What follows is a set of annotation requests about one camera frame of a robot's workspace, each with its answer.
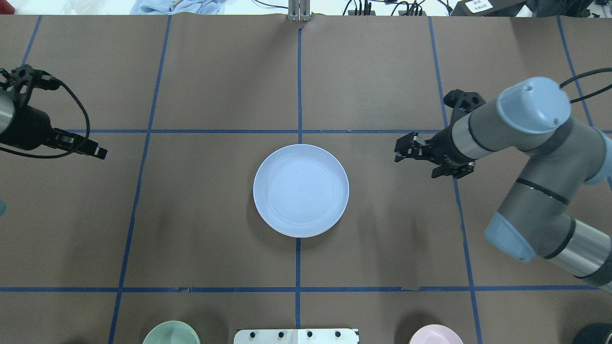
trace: robotic arm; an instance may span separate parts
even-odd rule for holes
[[[0,143],[15,148],[30,151],[41,144],[51,148],[58,148],[66,153],[58,155],[32,155],[13,151],[0,146],[0,151],[20,156],[50,159],[63,157],[73,152],[91,155],[98,159],[106,157],[106,149],[89,139],[89,118],[81,102],[74,93],[61,80],[55,78],[44,70],[33,69],[29,65],[7,72],[0,69],[6,81],[0,82]],[[35,88],[55,91],[63,87],[76,101],[83,111],[87,123],[85,137],[52,128],[49,116],[36,108],[30,107],[28,102]]]
[[[433,178],[458,179],[474,171],[477,159],[507,147],[530,155],[486,239],[520,261],[539,255],[612,293],[612,239],[564,213],[581,184],[612,174],[612,140],[570,117],[567,94],[547,78],[530,78],[490,103],[461,90],[444,103],[453,108],[450,125],[427,141],[416,132],[400,138],[395,161],[429,160],[439,165]]]

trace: round plate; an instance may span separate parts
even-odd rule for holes
[[[143,344],[200,344],[200,339],[191,326],[172,320],[154,327]]]
[[[463,344],[463,341],[446,326],[427,325],[410,338],[409,344]]]
[[[279,233],[310,237],[331,228],[348,203],[348,177],[323,148],[294,144],[259,167],[253,198],[261,217]]]

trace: sticker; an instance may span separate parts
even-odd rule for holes
[[[472,0],[466,2],[465,6],[467,6],[468,10],[472,13],[478,13],[493,8],[489,0]]]

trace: table surface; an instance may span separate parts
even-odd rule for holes
[[[455,8],[457,1],[458,0],[448,0],[448,3],[452,8]],[[262,2],[273,5],[287,6],[286,0],[264,0]],[[83,0],[10,0],[10,3],[16,8],[16,14],[124,15],[130,13],[133,1],[99,0],[96,2],[91,2]],[[341,15],[345,6],[345,0],[310,1],[310,8],[313,13],[325,15]],[[445,7],[437,0],[426,0],[423,2],[422,6],[429,16],[448,15]],[[394,7],[395,4],[385,5],[381,2],[372,3],[372,10],[375,11],[378,16],[390,15]],[[353,5],[349,6],[349,10],[351,9],[354,9]],[[398,10],[404,10],[404,6],[400,6]],[[612,18],[610,6],[598,6],[593,3],[589,6],[589,10],[591,13],[596,13],[604,18]],[[222,0],[222,8],[220,13],[239,15],[259,15],[270,13],[286,14],[286,10],[263,6],[255,3],[252,0]],[[531,17],[531,11],[527,7],[524,7],[517,16]]]
[[[564,17],[1,16],[2,67],[66,82],[108,149],[2,156],[2,342],[138,343],[182,320],[203,343],[294,327],[407,343],[430,323],[465,343],[570,343],[612,320],[612,297],[483,237],[527,157],[507,149],[455,182],[394,163],[393,147],[444,128],[448,91],[493,100],[529,77],[609,66],[612,46],[584,37],[611,29]],[[576,97],[577,83],[566,90]],[[610,134],[609,99],[573,115]],[[66,93],[36,90],[31,105],[83,133]],[[309,239],[269,228],[252,198],[261,162],[295,143],[328,150],[351,183],[343,217]],[[608,183],[586,185],[569,213],[612,233],[611,208]]]

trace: towel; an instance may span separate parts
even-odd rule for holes
[[[217,14],[221,0],[136,0],[130,14]]]

